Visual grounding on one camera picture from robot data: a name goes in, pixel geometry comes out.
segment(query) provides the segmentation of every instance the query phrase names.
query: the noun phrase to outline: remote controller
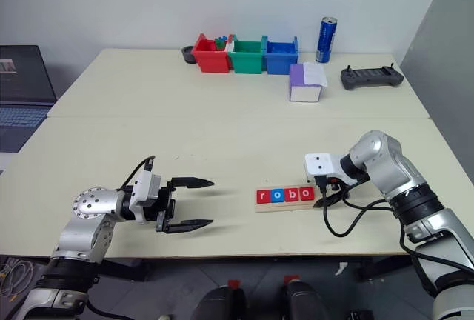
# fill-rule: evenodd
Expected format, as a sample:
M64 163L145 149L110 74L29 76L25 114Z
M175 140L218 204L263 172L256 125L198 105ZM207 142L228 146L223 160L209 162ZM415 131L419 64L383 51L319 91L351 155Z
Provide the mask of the remote controller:
M347 90L355 87L375 87L380 85L391 85L395 87L403 82L403 76L393 68L393 64L382 68L371 68L366 70L353 70L347 66L341 71L342 85Z

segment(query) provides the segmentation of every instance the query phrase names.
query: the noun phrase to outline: blue can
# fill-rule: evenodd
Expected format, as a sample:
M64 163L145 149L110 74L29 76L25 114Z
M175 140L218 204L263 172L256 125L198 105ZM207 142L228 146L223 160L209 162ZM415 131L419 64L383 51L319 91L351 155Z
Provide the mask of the blue can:
M319 63L327 63L329 61L337 25L338 19L331 18L330 16L324 17L321 22L318 47L316 49L316 61Z

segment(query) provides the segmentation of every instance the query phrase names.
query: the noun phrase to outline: black cable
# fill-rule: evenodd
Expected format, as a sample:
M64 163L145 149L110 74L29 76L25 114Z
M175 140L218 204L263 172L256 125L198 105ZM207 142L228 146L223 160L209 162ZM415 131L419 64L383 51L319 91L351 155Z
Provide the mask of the black cable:
M123 316L123 315L116 315L112 313L107 313L105 311L99 310L96 307L94 307L89 300L87 300L86 306L89 308L90 311L93 313L96 313L97 315L103 316L105 318L111 318L111 319L118 319L118 320L134 320L132 318L129 318L128 316Z
M135 175L135 173L138 172L138 170L140 169L141 166L143 166L145 163L147 163L147 161L149 161L151 159L154 159L154 158L155 158L155 156L149 156L146 159L144 159L143 161L141 161L138 164L138 166L135 167L133 172L128 176L128 178L124 181L124 183L121 185L120 190L123 190L127 186L127 184L132 180L133 176Z
M464 266L463 264L450 261L448 259L440 259L439 257L429 256L429 255L425 255L423 253L419 253L417 251L411 250L404 243L405 231L404 231L403 223L401 221L400 221L400 229L401 229L400 230L400 247L403 249L403 251L408 253L410 256L418 257L419 259L426 259L427 261L436 262L436 263L444 264L446 266L458 268L459 270L463 270L464 272L469 273L471 276L474 276L474 270L472 268L469 268L468 266Z
M386 210L388 209L389 211L392 211L390 208L385 208L385 209L382 209L382 208L378 208L378 209L375 209L375 208L372 208L374 205L377 205L377 204L380 204L380 203L384 203L385 202L385 199L379 199L379 200L375 200L373 202L371 202L370 204L368 204L366 207L363 207L362 208L362 211L356 216L356 218L354 219L354 221L352 222L352 224L347 228L346 231L344 231L343 233L337 233L336 231L334 231L334 229L331 227L330 223L329 223L329 219L327 218L327 200L326 200L326 193L323 193L323 217L324 217L324 223L326 224L326 227L327 229L336 237L346 237L347 235L349 235L352 230L354 229L354 227L356 227L357 223L359 222L359 220L361 219L361 217L367 212L367 211L372 211L372 210Z
M342 201L344 202L344 204L346 204L348 207L353 207L354 209L358 209L358 210L363 210L363 209L365 209L365 207L360 207L360 206L358 206L358 205L349 203L349 202L347 201L347 199L346 199L347 193L348 193L350 190L354 189L355 187L357 187L357 186L359 186L359 185L361 185L361 184L363 184L363 183L365 183L365 182L366 182L366 180L358 181L358 182L354 183L353 185L349 186L348 188L342 190L341 199L342 199ZM390 207L372 207L372 208L370 208L370 210L386 210L386 211L393 211L392 208L390 208Z

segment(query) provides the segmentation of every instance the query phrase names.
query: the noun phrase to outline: blue letter block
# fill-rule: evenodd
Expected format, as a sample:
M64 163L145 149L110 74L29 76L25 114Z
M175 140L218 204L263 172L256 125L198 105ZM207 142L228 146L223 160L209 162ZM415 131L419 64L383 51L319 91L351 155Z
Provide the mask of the blue letter block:
M272 203L282 203L284 201L284 190L283 189L272 189Z

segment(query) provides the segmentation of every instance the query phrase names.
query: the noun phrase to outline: laptop keyboard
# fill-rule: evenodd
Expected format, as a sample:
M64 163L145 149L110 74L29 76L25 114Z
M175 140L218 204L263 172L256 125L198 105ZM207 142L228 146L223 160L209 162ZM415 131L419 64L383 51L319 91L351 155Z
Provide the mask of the laptop keyboard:
M49 109L0 107L0 126L36 127Z

